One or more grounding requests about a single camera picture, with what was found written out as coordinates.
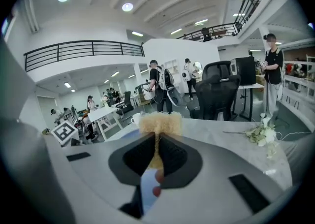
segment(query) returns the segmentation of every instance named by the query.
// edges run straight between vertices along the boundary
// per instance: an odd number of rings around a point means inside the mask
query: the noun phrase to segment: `white cup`
[[[132,122],[133,124],[139,125],[140,118],[141,118],[141,114],[140,114],[140,113],[136,113],[136,114],[134,114],[134,115],[132,116],[131,122]]]

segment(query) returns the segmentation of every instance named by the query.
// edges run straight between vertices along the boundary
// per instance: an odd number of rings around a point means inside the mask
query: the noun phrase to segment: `hair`
[[[276,35],[274,35],[273,33],[267,34],[267,38],[274,38],[274,39],[277,39],[277,38],[276,38]]]

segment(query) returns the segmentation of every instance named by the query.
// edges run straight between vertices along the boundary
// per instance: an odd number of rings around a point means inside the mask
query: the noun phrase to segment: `desk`
[[[245,91],[245,94],[244,94],[244,108],[243,108],[243,111],[239,114],[240,117],[242,117],[242,118],[244,118],[244,119],[246,119],[246,120],[248,120],[250,122],[252,121],[252,90],[254,88],[263,88],[263,87],[264,86],[259,84],[259,83],[255,83],[253,85],[239,86],[238,89],[243,89]],[[244,115],[245,114],[245,109],[246,109],[246,96],[247,96],[246,95],[246,90],[247,89],[250,90],[250,113],[249,113],[248,117]],[[235,119],[235,117],[237,116],[237,114],[234,113],[234,111],[235,111],[235,103],[236,103],[236,97],[234,99],[233,111],[232,111],[232,114],[234,115],[233,119]]]
[[[214,144],[236,153],[247,162],[266,173],[285,190],[292,186],[292,177],[289,163],[280,145],[276,147],[277,153],[274,154],[271,159],[268,159],[266,146],[258,147],[257,144],[251,143],[244,134],[223,132],[244,132],[257,125],[258,123],[250,122],[210,121],[183,118],[182,135],[201,142]],[[139,129],[136,124],[130,124],[111,136],[108,141],[120,140],[124,135],[136,129]]]
[[[109,120],[107,120],[107,122],[103,122],[107,126],[107,128],[106,129],[102,128],[102,121],[101,121],[101,119],[106,117],[109,114],[115,113],[117,110],[118,110],[118,108],[102,107],[102,108],[94,110],[94,111],[92,111],[92,112],[90,112],[88,114],[88,117],[89,117],[91,122],[95,122],[95,121],[97,122],[99,130],[100,130],[104,140],[106,140],[105,132],[107,132],[111,128],[115,127],[116,125],[118,125],[120,129],[123,129],[123,127],[121,126],[121,124],[119,123],[119,121],[115,117],[115,115],[113,115],[113,118],[114,118],[114,120],[116,122],[114,124],[111,124],[109,122]]]

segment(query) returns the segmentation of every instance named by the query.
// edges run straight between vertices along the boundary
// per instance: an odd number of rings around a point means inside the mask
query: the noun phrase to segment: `black stand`
[[[244,97],[244,108],[243,111],[240,113],[240,117],[248,120],[248,121],[252,121],[252,88],[250,89],[250,114],[249,116],[245,116],[245,109],[246,109],[246,89],[245,89],[245,97]]]

